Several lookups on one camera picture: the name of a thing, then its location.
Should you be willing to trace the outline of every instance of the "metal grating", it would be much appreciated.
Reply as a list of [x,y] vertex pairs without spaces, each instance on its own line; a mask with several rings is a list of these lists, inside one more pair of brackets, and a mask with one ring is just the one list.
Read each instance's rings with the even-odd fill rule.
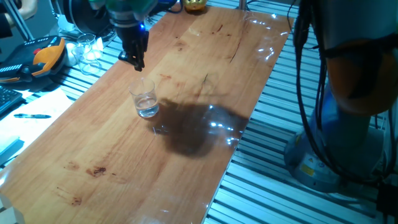
[[[236,8],[239,0],[209,0],[209,6]],[[250,10],[286,16],[289,5],[254,2]],[[297,17],[293,7],[290,17]],[[164,13],[151,17],[153,26]],[[306,47],[317,44],[311,31]],[[78,67],[64,68],[61,89],[72,101],[78,99],[117,61],[121,41],[115,38],[105,49],[102,69],[83,75]],[[320,62],[316,50],[304,50],[302,92],[307,114],[315,105]],[[302,128],[295,89],[295,55],[289,36],[271,76],[259,97],[250,122],[220,182],[203,222],[220,223],[379,223],[375,189],[364,189],[361,198],[323,194],[302,186],[285,169],[287,141]],[[36,93],[27,102],[41,97]]]

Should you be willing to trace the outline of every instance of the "yellow label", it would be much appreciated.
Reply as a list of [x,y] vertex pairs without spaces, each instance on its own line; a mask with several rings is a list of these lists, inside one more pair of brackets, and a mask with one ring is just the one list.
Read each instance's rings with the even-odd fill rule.
[[296,138],[296,146],[299,144],[301,138],[301,134],[299,134]]
[[301,165],[301,171],[303,171],[304,173],[310,175],[311,177],[312,177],[312,175],[314,173],[314,170],[309,168],[309,166],[307,166],[305,164]]

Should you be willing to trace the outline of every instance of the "pen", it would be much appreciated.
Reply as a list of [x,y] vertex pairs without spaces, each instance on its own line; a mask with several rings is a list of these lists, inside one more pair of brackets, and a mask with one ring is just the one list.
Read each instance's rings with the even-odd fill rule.
[[14,114],[16,118],[37,118],[37,119],[44,119],[44,118],[51,118],[50,115],[44,114]]

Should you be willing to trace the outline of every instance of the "wooden table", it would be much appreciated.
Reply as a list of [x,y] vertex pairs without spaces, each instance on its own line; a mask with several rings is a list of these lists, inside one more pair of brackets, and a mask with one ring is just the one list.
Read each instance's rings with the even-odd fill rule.
[[[269,14],[167,14],[144,71],[117,62],[0,172],[0,192],[26,223],[200,223],[288,32]],[[138,76],[155,81],[155,118],[135,112]]]

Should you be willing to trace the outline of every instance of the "gold object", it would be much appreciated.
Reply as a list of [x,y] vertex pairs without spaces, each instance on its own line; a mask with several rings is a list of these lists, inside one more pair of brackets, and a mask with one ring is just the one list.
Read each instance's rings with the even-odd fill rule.
[[183,0],[185,10],[202,11],[206,8],[207,0]]

